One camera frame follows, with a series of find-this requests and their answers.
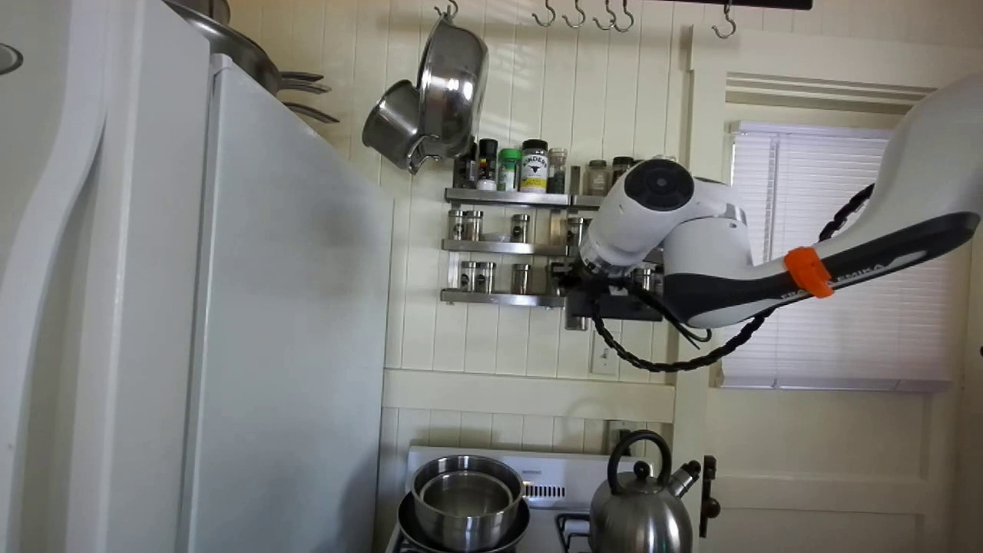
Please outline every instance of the stainless steel pot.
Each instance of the stainless steel pot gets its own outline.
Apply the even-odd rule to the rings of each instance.
[[[363,126],[363,146],[385,154],[389,163],[418,173],[423,158],[422,146],[422,95],[409,81],[392,84],[372,109]]]
[[[439,553],[516,553],[516,546],[519,546],[519,540],[521,540],[521,535],[526,535],[526,528],[529,528],[529,503],[519,501],[513,528],[510,528],[496,546],[484,546],[484,551],[452,551],[452,546],[434,540],[434,538],[422,528],[422,524],[418,524],[418,503],[416,503],[412,494],[407,494],[407,499],[398,501],[398,521],[396,521],[396,524],[398,524],[401,538],[407,538],[416,551],[439,551]]]
[[[427,158],[468,154],[484,95],[484,60],[488,46],[473,31],[435,21],[418,68]]]
[[[449,551],[502,546],[521,509],[521,479],[484,455],[434,459],[412,486],[418,528]]]

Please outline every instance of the stainless steel kettle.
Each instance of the stainless steel kettle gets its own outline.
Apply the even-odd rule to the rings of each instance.
[[[633,475],[616,475],[633,444],[655,444],[662,475],[646,462]],[[594,553],[691,553],[691,524],[681,494],[700,479],[700,465],[688,462],[674,477],[674,455],[664,436],[650,431],[621,434],[609,459],[609,482],[591,501]]]

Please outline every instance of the window blind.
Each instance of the window blind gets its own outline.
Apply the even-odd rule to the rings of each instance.
[[[750,217],[755,261],[817,242],[824,224],[874,182],[884,146],[883,133],[738,131],[731,184]],[[725,387],[941,390],[959,362],[962,264],[962,257],[944,257],[775,310],[725,357]]]

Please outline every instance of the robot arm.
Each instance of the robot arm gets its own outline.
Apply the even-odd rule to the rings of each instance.
[[[837,241],[753,264],[728,189],[670,159],[627,173],[580,246],[594,272],[627,275],[664,252],[664,302],[700,329],[874,281],[967,242],[983,217],[983,78],[925,98],[895,133],[865,211]]]

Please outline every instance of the refrigerator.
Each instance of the refrigerator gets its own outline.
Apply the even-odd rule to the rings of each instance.
[[[372,551],[389,197],[156,0],[0,13],[0,553]]]

